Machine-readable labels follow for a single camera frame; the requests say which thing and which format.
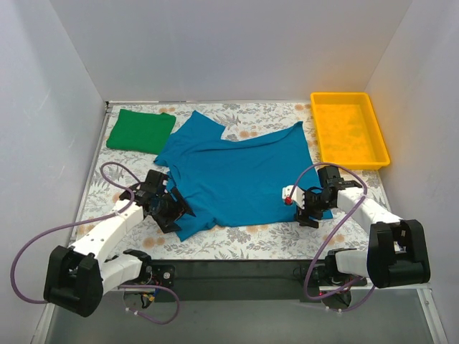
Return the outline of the blue t shirt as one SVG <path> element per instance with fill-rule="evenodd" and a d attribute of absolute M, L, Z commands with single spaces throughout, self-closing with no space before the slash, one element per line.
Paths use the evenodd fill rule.
<path fill-rule="evenodd" d="M 167 188 L 176 187 L 194 212 L 175 222 L 181 241 L 216 225 L 292 222 L 295 207 L 284 204 L 283 188 L 319 185 L 303 122 L 241 141 L 222 139 L 224 130 L 194 111 L 154 161 L 169 169 Z"/>

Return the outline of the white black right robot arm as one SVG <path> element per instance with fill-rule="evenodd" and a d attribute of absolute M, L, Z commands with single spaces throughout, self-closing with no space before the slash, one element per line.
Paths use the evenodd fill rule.
<path fill-rule="evenodd" d="M 326 211 L 339 209 L 343 221 L 353 219 L 368 235 L 368 247 L 331 250 L 325 258 L 325 278 L 333 285 L 349 277 L 363 277 L 379 288 L 424 284 L 430 280 L 430 263 L 421 223 L 394 215 L 367 196 L 357 179 L 345 180 L 339 167 L 319 163 L 314 167 L 320 185 L 308 189 L 293 184 L 283 188 L 286 204 L 295 204 L 301 226 L 318 227 Z"/>

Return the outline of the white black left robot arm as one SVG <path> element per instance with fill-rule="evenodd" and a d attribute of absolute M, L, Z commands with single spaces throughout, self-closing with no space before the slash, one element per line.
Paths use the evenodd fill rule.
<path fill-rule="evenodd" d="M 167 189 L 169 177 L 150 170 L 144 181 L 129 186 L 108 216 L 69 247 L 51 252 L 43 297 L 46 301 L 87 317 L 104 294 L 127 284 L 133 288 L 169 290 L 175 268 L 154 262 L 151 256 L 127 249 L 110 256 L 121 239 L 147 217 L 166 233 L 179 231 L 176 221 L 194 212 L 176 187 Z"/>

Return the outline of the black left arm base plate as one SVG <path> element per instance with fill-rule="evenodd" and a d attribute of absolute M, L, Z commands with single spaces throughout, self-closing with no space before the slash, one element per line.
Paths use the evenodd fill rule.
<path fill-rule="evenodd" d="M 148 265 L 142 283 L 145 285 L 161 285 L 173 287 L 175 278 L 175 266 L 170 264 Z"/>

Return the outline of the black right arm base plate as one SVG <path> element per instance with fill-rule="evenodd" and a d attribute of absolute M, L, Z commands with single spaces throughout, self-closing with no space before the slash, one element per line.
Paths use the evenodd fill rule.
<path fill-rule="evenodd" d="M 299 264 L 293 270 L 293 276 L 300 282 L 301 285 L 304 285 L 308 268 L 308 264 Z M 336 274 L 330 273 L 324 264 L 317 264 L 313 268 L 313 271 L 311 272 L 311 275 L 308 279 L 308 287 L 340 287 L 352 280 L 356 280 L 354 286 L 357 287 L 363 287 L 368 285 L 366 278 L 361 279 L 351 274 L 342 274 L 339 272 Z"/>

